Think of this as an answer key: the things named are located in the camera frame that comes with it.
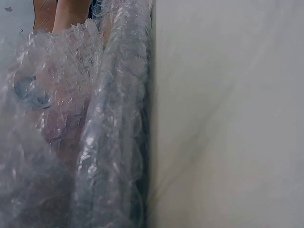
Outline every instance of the transparent plastic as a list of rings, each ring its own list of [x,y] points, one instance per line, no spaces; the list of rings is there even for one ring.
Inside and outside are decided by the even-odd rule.
[[[1,41],[0,227],[144,225],[150,11],[112,0],[94,15]]]

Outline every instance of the white wall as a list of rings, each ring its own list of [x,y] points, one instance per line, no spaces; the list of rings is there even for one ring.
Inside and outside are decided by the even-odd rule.
[[[304,227],[304,1],[157,0],[152,228]]]
[[[28,34],[34,26],[33,0],[0,0],[0,38],[18,34],[21,30]]]

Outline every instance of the clear plastic wrap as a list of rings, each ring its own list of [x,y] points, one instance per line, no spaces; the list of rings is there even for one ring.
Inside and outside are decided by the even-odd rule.
[[[18,48],[1,62],[0,227],[143,226],[150,11],[108,0],[94,16],[2,42]]]
[[[82,135],[72,227],[141,227],[143,202],[135,182],[143,172],[139,146],[145,137],[150,11],[138,0],[112,1],[111,8],[102,9],[113,29]],[[130,219],[134,208],[137,213]]]

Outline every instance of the skin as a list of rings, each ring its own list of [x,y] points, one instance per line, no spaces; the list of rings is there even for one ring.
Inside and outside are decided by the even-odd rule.
[[[92,0],[59,0],[56,9],[53,34],[71,28],[77,23],[83,24],[88,17]]]

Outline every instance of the white surface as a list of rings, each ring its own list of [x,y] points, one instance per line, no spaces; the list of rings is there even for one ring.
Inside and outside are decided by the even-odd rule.
[[[304,227],[304,1],[157,0],[152,228]]]
[[[33,0],[0,0],[0,38],[32,31],[35,21]]]

